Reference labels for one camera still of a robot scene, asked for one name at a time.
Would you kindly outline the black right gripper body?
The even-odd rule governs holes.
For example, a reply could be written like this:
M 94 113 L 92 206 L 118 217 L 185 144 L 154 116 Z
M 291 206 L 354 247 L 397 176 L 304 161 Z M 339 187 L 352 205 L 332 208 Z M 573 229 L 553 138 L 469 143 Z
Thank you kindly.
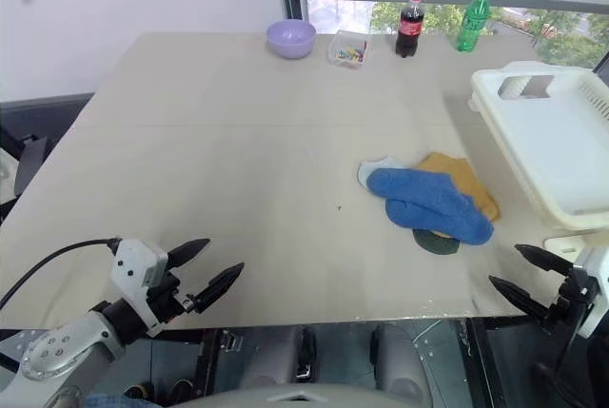
M 579 330 L 595 296 L 595 279 L 573 265 L 567 272 L 555 301 L 549 307 L 546 324 L 562 322 Z

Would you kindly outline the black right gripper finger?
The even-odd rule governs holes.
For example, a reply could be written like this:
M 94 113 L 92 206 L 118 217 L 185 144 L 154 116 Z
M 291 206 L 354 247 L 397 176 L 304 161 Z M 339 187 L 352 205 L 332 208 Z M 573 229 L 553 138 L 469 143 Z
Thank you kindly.
M 531 298 L 530 294 L 512 282 L 489 275 L 491 284 L 516 308 L 537 321 L 546 321 L 549 308 Z
M 567 277 L 573 268 L 571 262 L 540 247 L 518 243 L 515 248 L 527 261 L 544 271 L 555 271 Z

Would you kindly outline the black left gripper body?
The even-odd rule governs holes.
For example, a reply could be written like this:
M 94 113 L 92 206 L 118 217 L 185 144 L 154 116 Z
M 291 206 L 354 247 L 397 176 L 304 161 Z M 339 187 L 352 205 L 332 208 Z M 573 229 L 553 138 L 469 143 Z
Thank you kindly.
M 180 280 L 170 271 L 163 274 L 160 282 L 147 290 L 147 305 L 161 324 L 194 310 L 193 297 L 183 294 Z

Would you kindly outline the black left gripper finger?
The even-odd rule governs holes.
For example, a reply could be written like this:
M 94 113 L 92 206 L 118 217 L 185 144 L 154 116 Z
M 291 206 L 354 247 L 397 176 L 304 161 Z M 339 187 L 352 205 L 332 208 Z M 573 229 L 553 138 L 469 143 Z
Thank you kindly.
M 230 266 L 208 282 L 207 287 L 192 298 L 194 310 L 201 314 L 214 302 L 219 300 L 237 281 L 245 264 L 243 262 Z
M 180 267 L 196 258 L 210 243 L 210 239 L 195 239 L 167 252 L 167 269 Z

